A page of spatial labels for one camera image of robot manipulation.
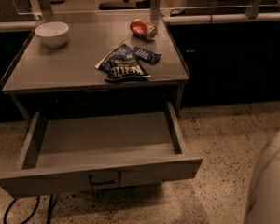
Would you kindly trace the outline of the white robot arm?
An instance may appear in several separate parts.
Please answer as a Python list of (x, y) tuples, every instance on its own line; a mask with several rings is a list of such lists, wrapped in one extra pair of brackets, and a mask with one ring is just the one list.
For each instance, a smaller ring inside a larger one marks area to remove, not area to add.
[(280, 20), (251, 21), (250, 0), (162, 0), (189, 69), (179, 124), (203, 162), (190, 180), (124, 190), (121, 224), (280, 224)]

